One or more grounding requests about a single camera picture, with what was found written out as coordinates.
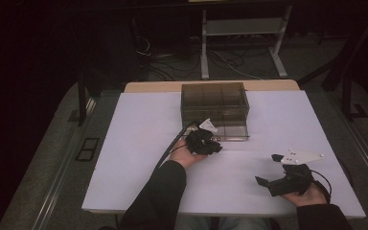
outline black sleeve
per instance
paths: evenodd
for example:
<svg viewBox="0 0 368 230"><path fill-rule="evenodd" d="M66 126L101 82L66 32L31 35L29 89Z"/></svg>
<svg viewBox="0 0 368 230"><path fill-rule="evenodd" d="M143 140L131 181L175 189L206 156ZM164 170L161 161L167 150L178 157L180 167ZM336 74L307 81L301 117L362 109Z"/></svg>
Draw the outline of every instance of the black sleeve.
<svg viewBox="0 0 368 230"><path fill-rule="evenodd" d="M118 229L173 230L186 176L179 163L165 162L127 209Z"/></svg>
<svg viewBox="0 0 368 230"><path fill-rule="evenodd" d="M352 230L339 207L333 204L315 204L297 208L300 230Z"/></svg>

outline jeans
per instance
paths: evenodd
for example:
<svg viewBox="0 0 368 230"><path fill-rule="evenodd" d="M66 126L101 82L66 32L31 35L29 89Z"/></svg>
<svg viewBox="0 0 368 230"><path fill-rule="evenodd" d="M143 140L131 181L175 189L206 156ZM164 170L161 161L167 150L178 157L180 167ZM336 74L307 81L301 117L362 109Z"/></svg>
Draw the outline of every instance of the jeans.
<svg viewBox="0 0 368 230"><path fill-rule="evenodd" d="M175 230L209 230L211 219L207 217L178 216ZM268 218L219 218L218 230L270 230Z"/></svg>

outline table surface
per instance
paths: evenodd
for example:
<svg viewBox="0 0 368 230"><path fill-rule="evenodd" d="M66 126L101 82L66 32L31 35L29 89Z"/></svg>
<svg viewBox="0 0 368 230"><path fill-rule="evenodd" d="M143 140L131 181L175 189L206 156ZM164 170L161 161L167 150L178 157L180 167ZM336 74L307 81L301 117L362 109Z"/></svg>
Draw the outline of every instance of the table surface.
<svg viewBox="0 0 368 230"><path fill-rule="evenodd" d="M166 92L177 91L181 83L193 82L135 82L126 87L129 93L122 94L116 106L83 210L123 213L137 197L165 148L181 129L181 93ZM255 176L270 181L284 177L283 168L271 161L270 155L294 149L325 154L325 159L311 162L309 167L331 181L333 203L348 218L363 218L363 210L306 93L293 80L247 80L244 86L249 90L249 140L222 142L220 153L187 170L187 188L179 212L251 217L295 214L295 207L289 202L272 197L255 181ZM327 186L319 176L314 177Z"/></svg>

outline floor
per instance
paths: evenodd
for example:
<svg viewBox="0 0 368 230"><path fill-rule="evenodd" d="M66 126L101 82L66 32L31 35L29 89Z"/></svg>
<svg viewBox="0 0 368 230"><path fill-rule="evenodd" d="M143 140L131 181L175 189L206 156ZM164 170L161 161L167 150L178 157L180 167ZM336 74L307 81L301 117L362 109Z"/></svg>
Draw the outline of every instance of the floor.
<svg viewBox="0 0 368 230"><path fill-rule="evenodd" d="M285 38L280 57L290 79L299 80L325 64L344 44L344 40L325 40L318 45L318 40L314 34ZM210 80L278 79L267 51L274 37L227 36L208 42ZM200 47L196 37L192 43L191 52L186 54L151 46L139 50L148 81L199 80ZM367 215L350 222L355 229L368 229L368 97L359 85L354 84L353 103L360 104L367 117L349 123L339 109L340 89L335 92L322 90L320 85L325 77L326 73L301 88L307 92ZM81 204L121 92L108 89L99 98L90 99L87 120L83 126L78 126L77 86L70 88L58 106L0 229L99 229L115 225L113 215L85 212ZM79 153L80 159L88 160L91 156L93 159L76 160ZM276 219L284 230L298 229L295 217Z"/></svg>

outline clear plastic box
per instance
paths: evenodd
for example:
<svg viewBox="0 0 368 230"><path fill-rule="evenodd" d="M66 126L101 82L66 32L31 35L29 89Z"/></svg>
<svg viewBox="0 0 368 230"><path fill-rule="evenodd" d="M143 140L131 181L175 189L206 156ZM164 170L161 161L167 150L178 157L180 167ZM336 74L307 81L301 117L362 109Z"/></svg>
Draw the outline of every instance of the clear plastic box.
<svg viewBox="0 0 368 230"><path fill-rule="evenodd" d="M242 83L183 84L183 126L210 118L218 129L216 141L245 141L249 138L246 119L249 103Z"/></svg>

